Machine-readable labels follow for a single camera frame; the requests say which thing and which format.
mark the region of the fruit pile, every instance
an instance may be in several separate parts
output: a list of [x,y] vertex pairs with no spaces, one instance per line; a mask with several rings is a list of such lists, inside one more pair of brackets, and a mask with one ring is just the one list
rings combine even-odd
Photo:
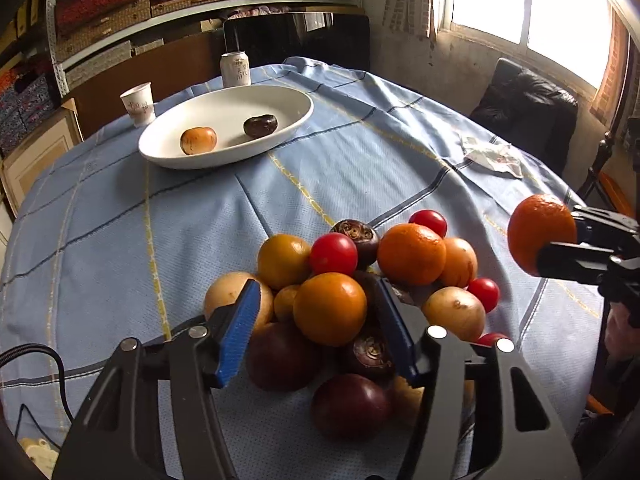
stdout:
[[[247,279],[257,280],[260,311],[246,350],[255,386],[293,392],[308,386],[331,361],[328,368],[337,365],[339,373],[315,391],[310,406],[322,435],[370,438],[393,415],[413,424],[422,388],[414,390],[394,376],[371,304],[374,275],[367,269],[377,261],[396,287],[437,280],[441,288],[420,307],[427,320],[462,340],[492,344],[501,335],[481,336],[486,313],[498,304],[498,286],[477,277],[473,247],[446,234],[446,220],[431,210],[418,211],[382,238],[351,219],[338,222],[312,246],[277,234],[260,247],[256,276],[230,272],[209,287],[204,313],[208,319],[214,309],[238,298]],[[396,294],[414,304],[401,288]],[[472,398],[473,383],[467,383],[465,400]]]

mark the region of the person's hand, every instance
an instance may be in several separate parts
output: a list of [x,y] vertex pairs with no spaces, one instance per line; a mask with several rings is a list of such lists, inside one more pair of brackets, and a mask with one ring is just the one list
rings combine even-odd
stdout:
[[629,325],[629,311],[622,303],[611,303],[604,344],[617,361],[640,356],[640,328]]

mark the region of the crumpled tissue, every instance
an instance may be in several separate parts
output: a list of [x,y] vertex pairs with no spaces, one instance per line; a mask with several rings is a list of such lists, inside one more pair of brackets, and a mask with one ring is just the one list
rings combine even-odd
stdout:
[[522,178],[518,151],[510,144],[492,144],[465,134],[460,134],[460,140],[465,158],[488,170],[511,173],[517,178]]

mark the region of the dining table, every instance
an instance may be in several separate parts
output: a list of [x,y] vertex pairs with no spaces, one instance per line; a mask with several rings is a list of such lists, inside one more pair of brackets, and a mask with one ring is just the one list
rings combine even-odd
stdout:
[[[0,277],[0,352],[28,342],[56,349],[75,413],[124,338],[170,341],[196,323],[209,285],[233,270],[255,272],[268,237],[287,233],[311,244],[341,219],[359,219],[382,236],[433,209],[447,219],[448,236],[471,243],[478,275],[500,288],[486,331],[512,339],[571,437],[590,389],[602,298],[593,286],[523,272],[510,255],[507,228],[528,196],[553,194],[569,208],[580,198],[527,153],[517,152],[522,178],[472,162],[462,137],[505,141],[373,73],[291,57],[252,68],[251,79],[306,92],[314,104],[293,137],[268,152],[218,168],[169,170],[140,155],[144,128],[123,115],[36,179]],[[186,88],[156,103],[156,115],[222,87],[217,77]],[[325,440],[309,416],[318,384],[264,392],[241,367],[214,391],[239,479],[396,477],[410,428],[392,422],[365,443]],[[181,478],[167,384],[158,396],[166,470]],[[31,354],[3,367],[0,398],[12,430],[22,404],[40,427],[25,415],[18,438],[44,431],[62,444],[69,421],[52,360]],[[460,474],[472,435],[469,425]]]

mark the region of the window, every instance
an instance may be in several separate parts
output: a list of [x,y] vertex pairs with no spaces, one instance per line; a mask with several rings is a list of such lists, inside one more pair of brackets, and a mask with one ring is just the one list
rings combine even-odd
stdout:
[[445,27],[600,86],[611,36],[607,0],[448,0],[447,7]]

